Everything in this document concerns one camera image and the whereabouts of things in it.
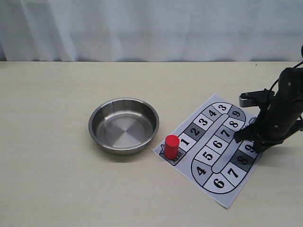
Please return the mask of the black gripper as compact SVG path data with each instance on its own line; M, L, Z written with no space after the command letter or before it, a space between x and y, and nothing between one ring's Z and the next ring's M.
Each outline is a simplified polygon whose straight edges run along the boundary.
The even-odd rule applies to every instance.
M285 68L278 78L278 91L273 99L260 106L254 126L234 133L234 140L253 141L253 150L263 153L272 143L281 143L303 112L303 69Z

